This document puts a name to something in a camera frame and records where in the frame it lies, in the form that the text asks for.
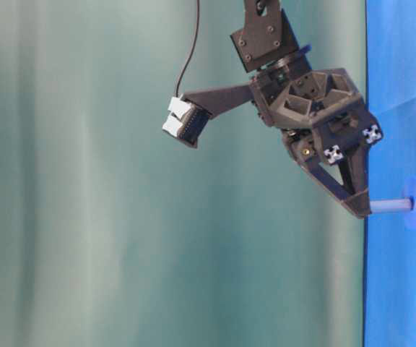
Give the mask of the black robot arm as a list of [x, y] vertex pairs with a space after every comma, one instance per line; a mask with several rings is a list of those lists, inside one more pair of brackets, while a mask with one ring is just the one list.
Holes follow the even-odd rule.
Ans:
[[260, 118], [290, 157], [357, 218], [370, 215], [368, 153], [383, 133], [345, 69], [314, 70], [279, 1], [245, 1], [231, 39]]

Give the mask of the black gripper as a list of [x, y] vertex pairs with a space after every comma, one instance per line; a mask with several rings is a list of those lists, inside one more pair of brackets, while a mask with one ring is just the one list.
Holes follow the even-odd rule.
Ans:
[[[285, 69], [255, 74], [249, 87], [260, 118], [282, 130], [298, 165], [357, 218], [370, 214], [369, 146], [382, 139], [378, 121], [345, 69]], [[341, 181], [322, 166], [337, 165]]]

